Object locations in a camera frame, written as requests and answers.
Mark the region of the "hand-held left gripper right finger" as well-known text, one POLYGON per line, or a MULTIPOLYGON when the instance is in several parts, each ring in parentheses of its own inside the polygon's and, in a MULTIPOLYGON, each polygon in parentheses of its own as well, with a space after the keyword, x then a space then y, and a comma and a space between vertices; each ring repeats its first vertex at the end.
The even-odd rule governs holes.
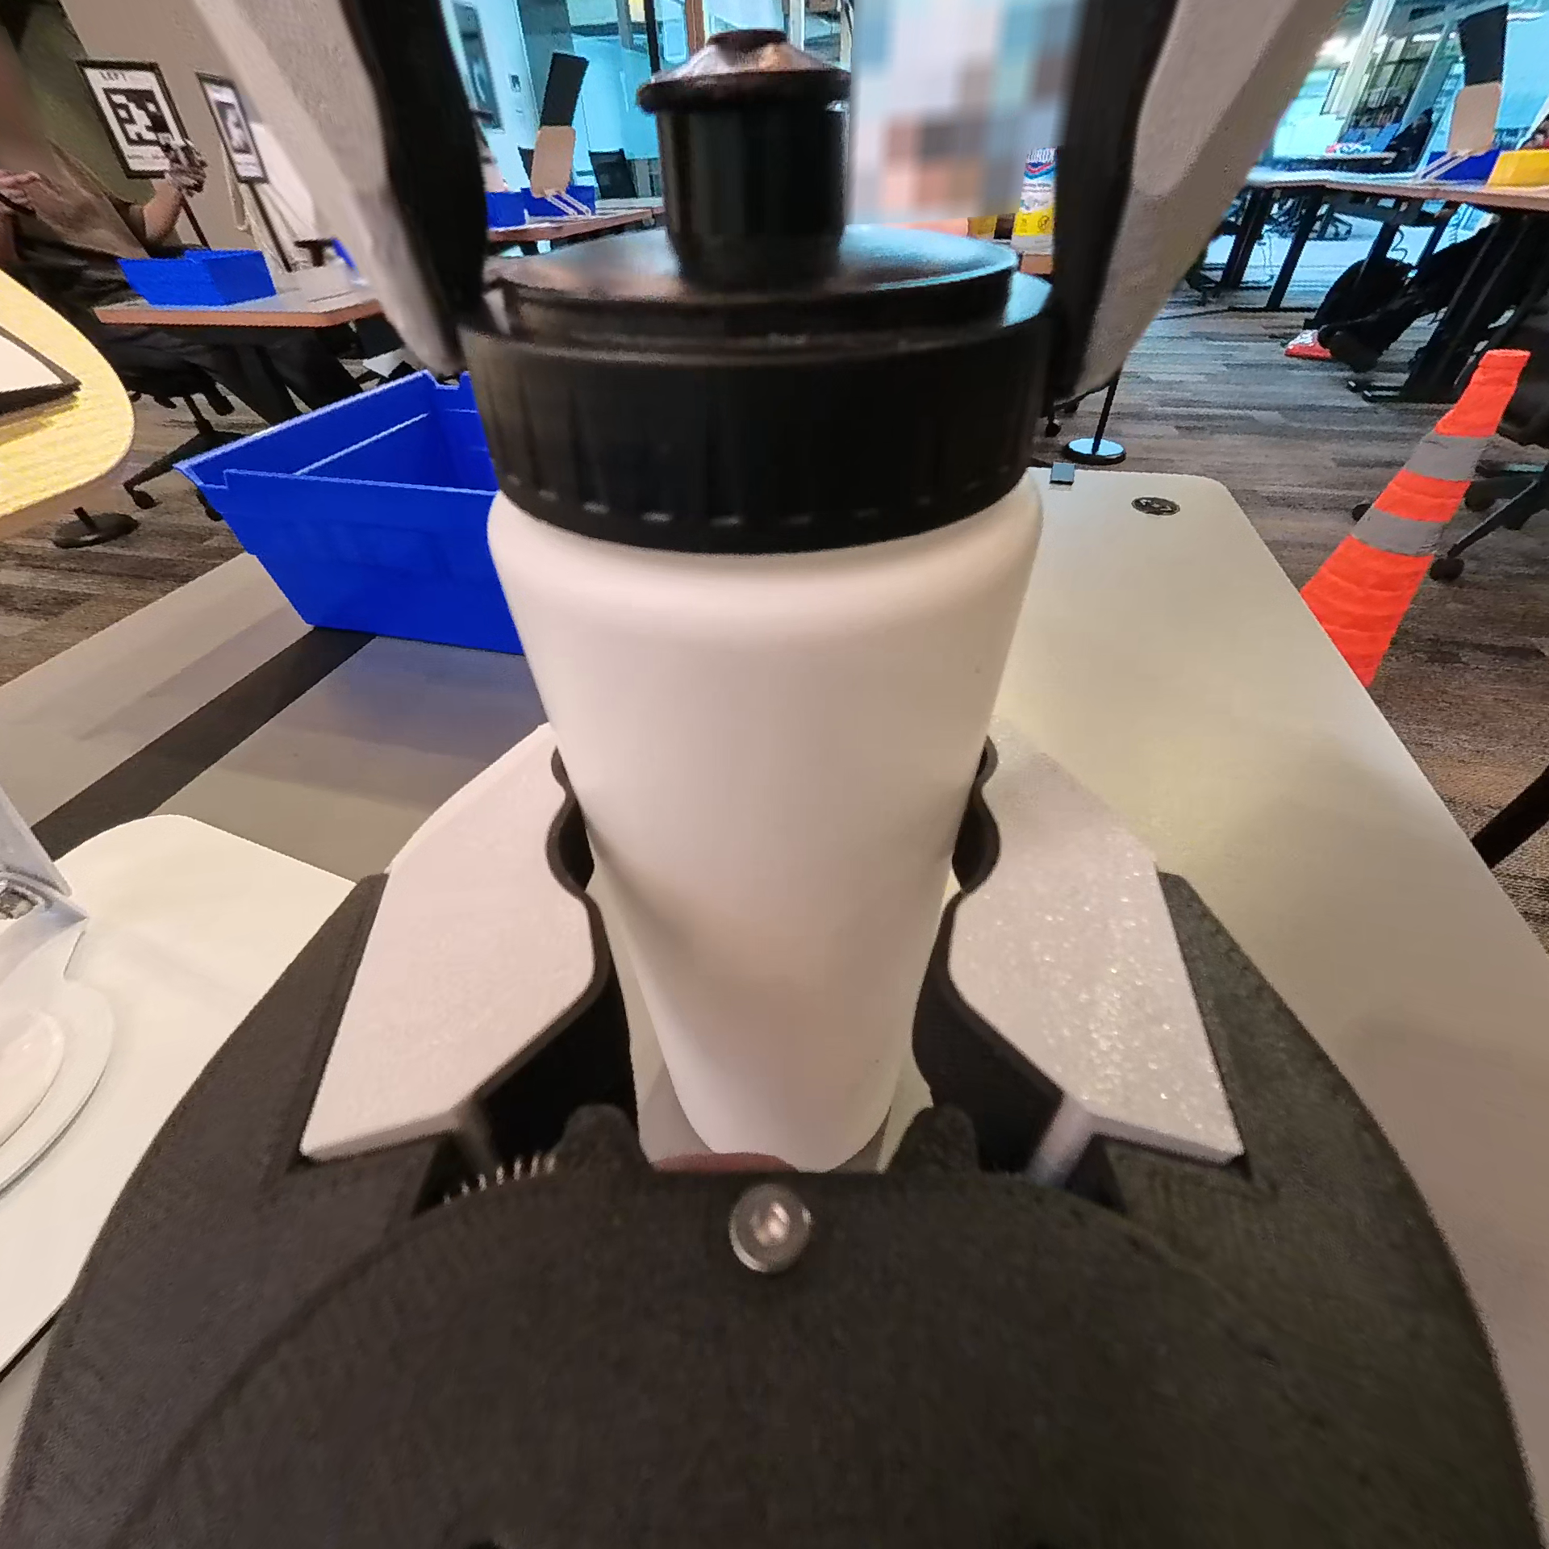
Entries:
POLYGON ((1096 1140, 1244 1151, 1150 852, 1013 727, 989 729, 956 832, 919 1075, 989 1173, 1067 1180, 1096 1140))

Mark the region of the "black round base pole stand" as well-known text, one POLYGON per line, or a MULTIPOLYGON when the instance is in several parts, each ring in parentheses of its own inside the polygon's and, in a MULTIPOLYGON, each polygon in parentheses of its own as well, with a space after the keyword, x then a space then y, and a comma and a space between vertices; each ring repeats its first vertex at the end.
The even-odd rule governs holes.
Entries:
POLYGON ((1089 435, 1071 437, 1061 445, 1069 463, 1089 469, 1113 469, 1126 461, 1126 448, 1109 435, 1109 417, 1117 395, 1120 371, 1109 378, 1096 410, 1096 423, 1089 435))

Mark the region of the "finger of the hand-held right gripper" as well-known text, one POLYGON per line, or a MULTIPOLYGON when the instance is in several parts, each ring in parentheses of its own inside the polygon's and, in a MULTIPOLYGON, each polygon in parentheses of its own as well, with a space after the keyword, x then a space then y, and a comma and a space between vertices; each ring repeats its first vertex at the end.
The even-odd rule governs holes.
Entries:
POLYGON ((477 133, 436 2, 198 2, 385 316, 438 376, 484 323, 477 133))
POLYGON ((1056 140, 1048 389, 1106 386, 1203 251, 1336 2, 1087 2, 1056 140))

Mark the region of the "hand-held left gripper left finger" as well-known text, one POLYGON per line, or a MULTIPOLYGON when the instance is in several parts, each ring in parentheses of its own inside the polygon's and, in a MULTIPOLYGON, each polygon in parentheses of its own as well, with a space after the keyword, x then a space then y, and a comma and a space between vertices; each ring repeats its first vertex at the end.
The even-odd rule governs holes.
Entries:
POLYGON ((444 801, 388 863, 300 1136, 344 1160, 444 1136, 597 978, 591 856, 554 732, 444 801))

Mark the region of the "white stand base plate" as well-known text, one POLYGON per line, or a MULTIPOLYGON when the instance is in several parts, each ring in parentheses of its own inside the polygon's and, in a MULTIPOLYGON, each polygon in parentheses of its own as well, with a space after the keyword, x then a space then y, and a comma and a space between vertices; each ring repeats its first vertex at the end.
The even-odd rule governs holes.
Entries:
POLYGON ((1 1191, 1 1363, 27 1356, 150 1140, 350 885, 185 817, 115 826, 55 861, 86 922, 62 972, 114 1020, 82 1112, 1 1191))

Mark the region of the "orange traffic cone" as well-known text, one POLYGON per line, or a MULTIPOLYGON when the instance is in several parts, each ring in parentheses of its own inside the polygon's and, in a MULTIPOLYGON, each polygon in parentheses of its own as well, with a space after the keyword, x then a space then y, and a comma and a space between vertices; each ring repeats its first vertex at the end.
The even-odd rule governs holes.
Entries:
POLYGON ((1362 688, 1373 684, 1528 362, 1526 351, 1485 352, 1458 400, 1301 588, 1362 688))

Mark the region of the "printed tag sign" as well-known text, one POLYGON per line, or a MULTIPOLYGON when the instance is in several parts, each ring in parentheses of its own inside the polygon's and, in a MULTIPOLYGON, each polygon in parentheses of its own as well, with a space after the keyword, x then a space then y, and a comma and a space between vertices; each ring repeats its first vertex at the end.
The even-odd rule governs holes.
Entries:
POLYGON ((239 87, 224 76, 197 72, 224 157, 241 185, 265 185, 267 172, 239 87))
POLYGON ((112 151, 134 181, 171 174, 174 153, 191 146, 161 68, 154 63, 75 63, 112 151))

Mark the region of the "wooden display board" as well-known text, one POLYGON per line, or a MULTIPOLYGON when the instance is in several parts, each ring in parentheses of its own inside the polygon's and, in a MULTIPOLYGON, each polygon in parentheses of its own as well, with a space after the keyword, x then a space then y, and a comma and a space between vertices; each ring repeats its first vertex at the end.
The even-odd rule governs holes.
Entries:
POLYGON ((66 387, 3 410, 1 535, 8 539, 102 491, 128 454, 134 419, 101 352, 10 277, 1 277, 1 325, 5 399, 14 399, 18 356, 36 358, 66 387))

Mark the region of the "wooden top desk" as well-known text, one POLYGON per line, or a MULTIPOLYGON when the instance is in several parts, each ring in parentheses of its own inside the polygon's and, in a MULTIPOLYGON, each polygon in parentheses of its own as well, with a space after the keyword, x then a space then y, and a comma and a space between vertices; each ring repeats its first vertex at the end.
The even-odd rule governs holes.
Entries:
POLYGON ((315 356, 326 358, 331 371, 342 369, 335 351, 335 334, 342 328, 366 323, 370 332, 385 334, 383 352, 399 349, 379 301, 344 269, 313 268, 302 279, 311 279, 313 286, 276 284, 272 297, 217 308, 150 306, 123 281, 121 293, 93 303, 90 316, 97 332, 115 343, 126 336, 150 336, 154 343, 176 338, 198 354, 198 363, 219 358, 219 382, 263 423, 278 424, 315 406, 283 375, 285 341, 320 338, 315 356))
POLYGON ((1262 310, 1283 308, 1296 266, 1325 214, 1377 225, 1366 260, 1377 262, 1401 227, 1430 227, 1430 242, 1462 209, 1495 218, 1487 245, 1463 273, 1430 338, 1401 380, 1349 375, 1345 386, 1367 402, 1449 404, 1484 351, 1504 345, 1545 290, 1545 186, 1393 179, 1331 170, 1275 172, 1255 168, 1229 207, 1240 218, 1214 292, 1240 288, 1248 258, 1277 201, 1294 201, 1290 242, 1270 282, 1262 310))

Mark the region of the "white stand post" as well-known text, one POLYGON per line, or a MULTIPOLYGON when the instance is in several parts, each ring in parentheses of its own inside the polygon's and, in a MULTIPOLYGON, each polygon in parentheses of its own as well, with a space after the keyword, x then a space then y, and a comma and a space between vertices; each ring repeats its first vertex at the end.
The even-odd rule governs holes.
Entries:
POLYGON ((84 922, 64 874, 1 791, 1 981, 45 963, 62 972, 84 922))

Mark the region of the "clear round stand foot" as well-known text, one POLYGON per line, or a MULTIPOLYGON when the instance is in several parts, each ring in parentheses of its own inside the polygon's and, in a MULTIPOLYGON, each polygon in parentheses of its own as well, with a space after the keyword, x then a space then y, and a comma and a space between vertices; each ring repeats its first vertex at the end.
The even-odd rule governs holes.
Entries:
POLYGON ((62 1138, 97 1090, 112 1048, 106 998, 67 978, 12 979, 1 998, 1 1190, 62 1138))

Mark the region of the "black slanted stand leg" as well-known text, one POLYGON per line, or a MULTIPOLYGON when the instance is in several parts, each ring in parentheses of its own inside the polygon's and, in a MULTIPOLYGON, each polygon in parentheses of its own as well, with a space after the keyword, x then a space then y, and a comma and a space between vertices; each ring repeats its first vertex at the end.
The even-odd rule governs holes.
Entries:
POLYGON ((1549 767, 1543 767, 1509 802, 1480 825, 1471 845, 1484 865, 1489 869, 1500 865, 1545 828, 1546 797, 1549 767))

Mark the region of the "black bottle lid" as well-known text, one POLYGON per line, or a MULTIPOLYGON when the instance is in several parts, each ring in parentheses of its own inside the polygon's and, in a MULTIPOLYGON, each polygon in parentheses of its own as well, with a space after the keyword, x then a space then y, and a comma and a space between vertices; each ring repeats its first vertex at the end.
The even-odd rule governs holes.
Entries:
POLYGON ((720 32, 637 91, 663 225, 486 268, 458 340, 510 504, 634 550, 862 548, 1030 465, 1050 288, 999 245, 846 223, 847 74, 720 32))

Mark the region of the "white bottle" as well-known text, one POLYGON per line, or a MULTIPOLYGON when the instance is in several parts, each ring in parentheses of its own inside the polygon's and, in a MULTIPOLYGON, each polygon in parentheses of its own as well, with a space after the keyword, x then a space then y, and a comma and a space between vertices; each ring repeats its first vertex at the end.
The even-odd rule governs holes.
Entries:
POLYGON ((691 1131, 829 1171, 894 1103, 1039 494, 794 555, 611 544, 493 496, 490 557, 691 1131))

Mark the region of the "black backpack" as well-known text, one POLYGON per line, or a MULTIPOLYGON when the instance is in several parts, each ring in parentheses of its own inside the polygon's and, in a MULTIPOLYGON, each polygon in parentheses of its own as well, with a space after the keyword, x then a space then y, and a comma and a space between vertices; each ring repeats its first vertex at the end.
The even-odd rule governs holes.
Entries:
POLYGON ((1362 258, 1338 275, 1303 328, 1320 332, 1367 317, 1401 295, 1412 266, 1395 258, 1362 258))

